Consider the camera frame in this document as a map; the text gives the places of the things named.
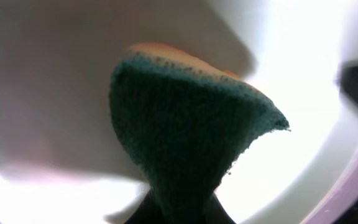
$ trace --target white sink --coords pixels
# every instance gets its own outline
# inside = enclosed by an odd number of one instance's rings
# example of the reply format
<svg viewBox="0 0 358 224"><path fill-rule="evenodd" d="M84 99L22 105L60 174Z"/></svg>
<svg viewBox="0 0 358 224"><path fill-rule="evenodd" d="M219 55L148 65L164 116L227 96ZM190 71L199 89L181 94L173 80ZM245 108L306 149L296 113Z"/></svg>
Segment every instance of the white sink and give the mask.
<svg viewBox="0 0 358 224"><path fill-rule="evenodd" d="M112 130L109 77L127 46L160 41L243 75L287 116L292 132L256 140L216 194L238 223L301 222L358 146L358 110L335 82L338 63L358 57L341 55L349 6L0 2L0 221L103 223L133 212L125 207L148 186Z"/></svg>

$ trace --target white basin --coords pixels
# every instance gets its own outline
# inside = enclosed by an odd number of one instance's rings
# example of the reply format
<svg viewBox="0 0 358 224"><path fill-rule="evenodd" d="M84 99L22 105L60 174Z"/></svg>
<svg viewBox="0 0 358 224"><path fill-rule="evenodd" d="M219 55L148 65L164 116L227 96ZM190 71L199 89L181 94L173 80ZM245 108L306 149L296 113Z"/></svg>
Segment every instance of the white basin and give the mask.
<svg viewBox="0 0 358 224"><path fill-rule="evenodd" d="M358 110L335 83L338 63L355 55L341 56L349 6L0 3L0 221L103 223L103 215L119 213L120 223L133 212L125 208L148 186L112 130L109 77L127 46L161 41L243 75L287 116L292 132L256 140L216 193L237 223L300 223L358 146Z"/></svg>

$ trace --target green scouring pad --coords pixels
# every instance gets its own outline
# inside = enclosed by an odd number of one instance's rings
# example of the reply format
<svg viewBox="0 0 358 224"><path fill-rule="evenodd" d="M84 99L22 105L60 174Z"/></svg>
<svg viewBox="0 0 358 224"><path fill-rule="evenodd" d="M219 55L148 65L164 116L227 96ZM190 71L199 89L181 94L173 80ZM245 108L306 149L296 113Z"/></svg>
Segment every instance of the green scouring pad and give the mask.
<svg viewBox="0 0 358 224"><path fill-rule="evenodd" d="M259 136L289 128L254 87L162 44L129 49L109 100L114 130L169 224L201 223L239 154Z"/></svg>

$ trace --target green scrubber side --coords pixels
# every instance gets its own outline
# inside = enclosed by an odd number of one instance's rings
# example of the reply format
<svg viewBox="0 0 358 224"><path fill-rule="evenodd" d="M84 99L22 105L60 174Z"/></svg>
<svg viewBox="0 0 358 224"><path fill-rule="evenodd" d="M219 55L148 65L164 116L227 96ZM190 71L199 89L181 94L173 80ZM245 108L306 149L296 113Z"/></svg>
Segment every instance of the green scrubber side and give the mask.
<svg viewBox="0 0 358 224"><path fill-rule="evenodd" d="M116 67L109 100L114 130L169 223L197 223L239 154L259 136L289 128L248 84L142 54Z"/></svg>

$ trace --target curved white surface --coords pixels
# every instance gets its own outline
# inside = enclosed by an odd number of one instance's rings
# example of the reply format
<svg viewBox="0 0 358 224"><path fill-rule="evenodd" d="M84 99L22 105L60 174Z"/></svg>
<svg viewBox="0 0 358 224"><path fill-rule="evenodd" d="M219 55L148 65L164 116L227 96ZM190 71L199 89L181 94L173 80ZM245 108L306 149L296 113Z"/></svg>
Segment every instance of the curved white surface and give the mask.
<svg viewBox="0 0 358 224"><path fill-rule="evenodd" d="M130 215L125 207L147 185L114 136L107 94L123 48L139 41L167 42L239 73L246 45L259 62L246 79L292 132L261 137L223 178L216 193L238 223L301 222L357 148L358 116L334 82L350 1L10 4L0 14L3 224Z"/></svg>

